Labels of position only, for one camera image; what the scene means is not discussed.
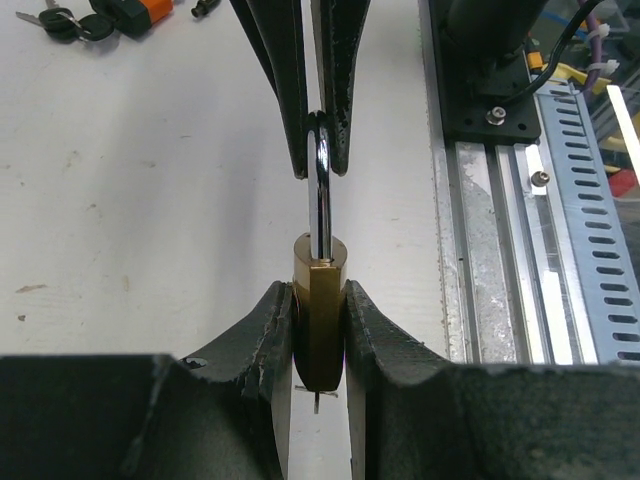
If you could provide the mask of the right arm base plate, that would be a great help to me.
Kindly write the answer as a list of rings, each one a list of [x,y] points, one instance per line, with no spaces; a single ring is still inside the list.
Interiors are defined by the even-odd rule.
[[[447,141],[532,144],[541,135],[525,40],[544,1],[430,1],[434,64]]]

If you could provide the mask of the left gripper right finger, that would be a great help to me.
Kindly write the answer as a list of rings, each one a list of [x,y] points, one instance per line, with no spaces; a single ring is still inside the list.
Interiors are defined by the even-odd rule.
[[[344,309],[356,479],[635,479],[634,367],[457,364],[361,285]]]

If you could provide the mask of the large brass padlock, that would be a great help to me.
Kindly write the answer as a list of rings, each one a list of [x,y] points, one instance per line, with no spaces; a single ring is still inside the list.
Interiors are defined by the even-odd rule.
[[[294,243],[294,359],[305,388],[319,394],[336,390],[342,376],[347,260],[346,246],[332,232],[332,154],[321,111],[309,115],[307,146],[309,231]]]

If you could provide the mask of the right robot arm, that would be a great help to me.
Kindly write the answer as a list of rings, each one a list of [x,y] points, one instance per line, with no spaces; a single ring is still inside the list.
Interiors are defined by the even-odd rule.
[[[435,72],[446,139],[532,144],[541,127],[528,91],[524,47],[542,1],[431,1]],[[295,177],[307,176],[308,97],[302,4],[235,1],[232,7],[275,93]],[[311,4],[331,168],[349,166],[357,53],[369,4]]]

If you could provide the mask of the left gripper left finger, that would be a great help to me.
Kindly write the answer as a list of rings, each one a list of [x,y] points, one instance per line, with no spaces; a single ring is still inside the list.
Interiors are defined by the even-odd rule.
[[[1,360],[5,479],[283,479],[290,285],[194,353]]]

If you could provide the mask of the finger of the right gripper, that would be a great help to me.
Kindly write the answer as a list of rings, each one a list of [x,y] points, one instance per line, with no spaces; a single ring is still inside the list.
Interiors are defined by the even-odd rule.
[[[369,5],[369,0],[310,3],[321,108],[329,132],[331,168],[338,176],[349,167],[356,61]]]
[[[308,97],[301,3],[233,0],[231,5],[278,101],[294,176],[305,179]]]

